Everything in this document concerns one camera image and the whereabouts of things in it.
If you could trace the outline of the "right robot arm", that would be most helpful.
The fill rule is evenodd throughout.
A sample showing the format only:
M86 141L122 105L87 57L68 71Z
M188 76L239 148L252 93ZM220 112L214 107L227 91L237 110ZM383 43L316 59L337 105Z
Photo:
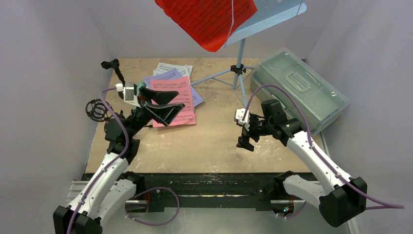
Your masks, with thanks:
M366 210L366 198L357 191L367 192L367 183L353 178L335 164L304 131L296 118L288 119L281 103L267 100L261 103L263 116L237 109L234 121L242 128L237 147L254 151L250 139L272 136L298 156L318 180L307 181L287 171L275 177L273 193L279 198L298 196L318 208L321 216L332 227L339 227Z

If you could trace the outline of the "teal toy microphone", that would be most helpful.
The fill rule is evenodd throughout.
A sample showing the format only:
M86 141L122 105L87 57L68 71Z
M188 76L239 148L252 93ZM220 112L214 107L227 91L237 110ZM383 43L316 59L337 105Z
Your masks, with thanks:
M141 82L139 82L137 85L136 85L136 92L135 92L135 95L136 96L139 96L139 94L140 94L140 89L142 88L142 87L146 87L146 84L145 84L145 82L143 82L143 81L141 81Z

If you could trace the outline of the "black round-base mic stand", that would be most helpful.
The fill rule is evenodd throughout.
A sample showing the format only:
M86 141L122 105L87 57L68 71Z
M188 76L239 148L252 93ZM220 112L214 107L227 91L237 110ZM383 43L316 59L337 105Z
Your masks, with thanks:
M120 80L122 86L125 86L125 78L120 71L120 62L117 58L113 59L112 61L103 61L100 65L105 70L113 69L118 79Z

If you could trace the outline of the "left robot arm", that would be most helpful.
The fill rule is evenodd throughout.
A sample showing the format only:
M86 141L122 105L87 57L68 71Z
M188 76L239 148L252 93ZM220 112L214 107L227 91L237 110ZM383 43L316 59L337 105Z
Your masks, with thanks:
M149 193L144 178L127 171L140 145L134 135L152 120L170 125L184 109L184 104L173 103L177 91L154 91L133 83L117 84L115 90L134 109L128 117L113 113L107 119L106 154L80 193L67 206L55 209L53 223L57 234L100 234L129 199L140 199Z

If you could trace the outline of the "red paper sheet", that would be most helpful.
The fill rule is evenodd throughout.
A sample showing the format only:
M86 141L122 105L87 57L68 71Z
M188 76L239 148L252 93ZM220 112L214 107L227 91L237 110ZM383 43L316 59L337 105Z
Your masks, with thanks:
M257 11L252 0L157 0L164 13L208 52L217 52Z

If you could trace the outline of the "pink sheet music page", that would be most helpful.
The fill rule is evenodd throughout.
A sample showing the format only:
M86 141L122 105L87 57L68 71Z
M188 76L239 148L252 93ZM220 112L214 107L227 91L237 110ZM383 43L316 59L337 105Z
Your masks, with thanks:
M150 88L155 91L177 91L176 96L170 103L183 103L185 107L179 112L169 126L193 125L196 123L194 103L188 77L176 79L155 79L150 82Z

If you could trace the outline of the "black tripod mic stand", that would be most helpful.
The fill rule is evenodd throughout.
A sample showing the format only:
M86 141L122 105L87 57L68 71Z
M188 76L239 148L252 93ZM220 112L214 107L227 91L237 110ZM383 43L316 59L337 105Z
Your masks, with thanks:
M101 99L89 101L86 104L85 112L92 121L104 122L106 130L109 129L109 126L113 126L120 131L125 129L138 132L153 119L147 110L139 107L132 108L129 115L126 116L122 109L116 112L108 102L104 104Z

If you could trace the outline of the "white sheet music page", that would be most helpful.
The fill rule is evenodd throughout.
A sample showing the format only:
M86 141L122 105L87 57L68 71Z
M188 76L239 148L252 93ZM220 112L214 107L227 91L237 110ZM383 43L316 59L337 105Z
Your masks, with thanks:
M159 62L156 69L153 70L152 75L163 74L167 71L176 69L182 76L190 78L193 66L192 65L174 65L169 63Z

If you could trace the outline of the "lavender sheet music page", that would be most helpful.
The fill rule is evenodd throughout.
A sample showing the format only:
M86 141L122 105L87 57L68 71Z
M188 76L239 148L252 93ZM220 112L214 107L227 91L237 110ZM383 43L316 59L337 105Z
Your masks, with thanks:
M176 70L170 70L167 71L163 74L159 74L159 75L155 75L155 76L151 76L151 77L146 77L143 78L143 82L145 82L146 86L149 88L150 87L150 82L152 80L171 80L171 79L178 79L178 78L182 78L183 76ZM203 98L199 95L199 93L191 86L191 94L192 94L192 99L193 99L193 104L194 106L197 106L199 104L201 104L204 100Z

